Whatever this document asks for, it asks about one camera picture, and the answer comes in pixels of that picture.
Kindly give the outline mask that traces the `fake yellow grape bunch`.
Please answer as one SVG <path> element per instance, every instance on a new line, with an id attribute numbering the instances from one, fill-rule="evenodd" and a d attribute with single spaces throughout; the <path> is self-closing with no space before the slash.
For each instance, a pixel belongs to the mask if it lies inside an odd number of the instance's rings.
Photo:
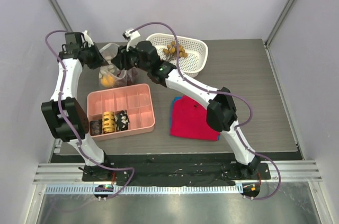
<path id="1" fill-rule="evenodd" d="M 181 46 L 176 44 L 175 41 L 172 41 L 170 44 L 166 46 L 166 48 L 162 49 L 163 54 L 165 55 L 165 58 L 167 61 L 171 61 L 179 58 L 187 58 L 188 53 L 186 50 Z"/>

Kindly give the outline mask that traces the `clear polka dot zip bag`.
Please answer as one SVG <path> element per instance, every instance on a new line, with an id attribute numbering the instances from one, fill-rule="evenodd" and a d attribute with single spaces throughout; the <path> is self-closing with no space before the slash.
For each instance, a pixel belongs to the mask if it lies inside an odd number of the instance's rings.
<path id="1" fill-rule="evenodd" d="M 101 78 L 106 74 L 113 76 L 115 79 L 115 85 L 112 88 L 124 87 L 121 84 L 122 81 L 120 76 L 122 70 L 111 62 L 111 59 L 117 55 L 118 47 L 119 46 L 116 43 L 108 43 L 100 49 L 101 55 L 108 62 L 108 65 L 101 67 L 99 72 L 99 84 L 102 89 L 106 89 L 106 87 L 101 85 Z"/>

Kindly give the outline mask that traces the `yellow fake fruit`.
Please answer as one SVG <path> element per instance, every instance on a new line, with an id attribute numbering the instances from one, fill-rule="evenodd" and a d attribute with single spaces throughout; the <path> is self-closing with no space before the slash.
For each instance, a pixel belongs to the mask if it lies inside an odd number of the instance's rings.
<path id="1" fill-rule="evenodd" d="M 101 78 L 101 85 L 106 88 L 112 88 L 115 85 L 115 79 L 111 75 L 103 75 Z"/>

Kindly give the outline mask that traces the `dark red fake grapes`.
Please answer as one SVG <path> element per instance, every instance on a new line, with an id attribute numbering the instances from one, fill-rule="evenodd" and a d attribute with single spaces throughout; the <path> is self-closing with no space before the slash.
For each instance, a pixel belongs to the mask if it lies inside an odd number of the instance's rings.
<path id="1" fill-rule="evenodd" d="M 136 82 L 138 72 L 135 68 L 131 68 L 129 70 L 122 70 L 120 76 L 122 86 L 129 86 Z"/>

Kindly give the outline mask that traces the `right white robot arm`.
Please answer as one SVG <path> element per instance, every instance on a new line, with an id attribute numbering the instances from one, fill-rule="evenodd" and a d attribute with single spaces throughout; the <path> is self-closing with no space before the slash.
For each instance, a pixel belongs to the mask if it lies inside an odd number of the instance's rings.
<path id="1" fill-rule="evenodd" d="M 143 70 L 155 84 L 176 90 L 198 102 L 207 110 L 207 125 L 220 132 L 231 146 L 241 176 L 250 179 L 258 173 L 260 157 L 240 129 L 234 95 L 227 88 L 208 87 L 183 74 L 174 64 L 162 60 L 149 41 L 141 41 L 134 48 L 120 46 L 111 62 L 120 70 Z"/>

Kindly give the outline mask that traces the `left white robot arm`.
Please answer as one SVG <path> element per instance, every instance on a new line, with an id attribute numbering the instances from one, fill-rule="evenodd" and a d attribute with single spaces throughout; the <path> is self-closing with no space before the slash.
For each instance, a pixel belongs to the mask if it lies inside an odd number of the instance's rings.
<path id="1" fill-rule="evenodd" d="M 95 167 L 94 174 L 101 181 L 112 177 L 113 168 L 106 164 L 105 152 L 90 136 L 90 124 L 77 100 L 77 89 L 83 66 L 97 68 L 105 63 L 93 43 L 70 42 L 63 45 L 56 56 L 59 74 L 55 91 L 49 101 L 41 104 L 41 111 L 54 138 L 71 145 L 82 156 L 87 167 Z"/>

